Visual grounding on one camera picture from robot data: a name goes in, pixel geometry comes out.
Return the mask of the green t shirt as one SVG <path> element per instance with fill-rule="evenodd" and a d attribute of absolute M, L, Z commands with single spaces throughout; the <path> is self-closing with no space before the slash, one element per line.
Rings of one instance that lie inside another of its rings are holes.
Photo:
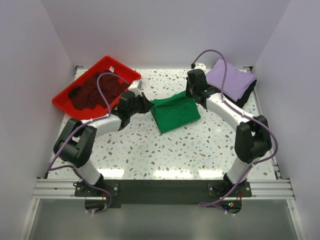
<path fill-rule="evenodd" d="M 182 91 L 164 99 L 151 101 L 150 112 L 161 134 L 198 121 L 201 115 L 193 98 Z"/>

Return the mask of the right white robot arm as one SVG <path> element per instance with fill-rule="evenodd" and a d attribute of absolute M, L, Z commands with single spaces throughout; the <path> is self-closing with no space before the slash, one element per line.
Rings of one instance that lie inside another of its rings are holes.
<path fill-rule="evenodd" d="M 219 195 L 235 196 L 247 180 L 252 163 L 264 157 L 272 148 L 268 121 L 263 115 L 253 116 L 222 98 L 206 81 L 205 72 L 192 69 L 187 72 L 185 94 L 204 109 L 215 113 L 235 130 L 234 150 L 236 158 L 223 176 Z"/>

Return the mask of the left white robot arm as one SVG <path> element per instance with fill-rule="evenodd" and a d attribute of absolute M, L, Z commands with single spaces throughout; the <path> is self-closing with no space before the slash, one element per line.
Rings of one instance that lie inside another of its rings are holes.
<path fill-rule="evenodd" d="M 91 161 L 95 139 L 123 130 L 133 115 L 148 113 L 153 106 L 144 93 L 135 94 L 127 90 L 120 96 L 117 106 L 105 116 L 89 120 L 70 118 L 53 147 L 54 157 L 48 170 L 52 171 L 55 160 L 61 158 L 70 163 L 69 167 L 82 179 L 88 193 L 108 196 L 104 177 Z"/>

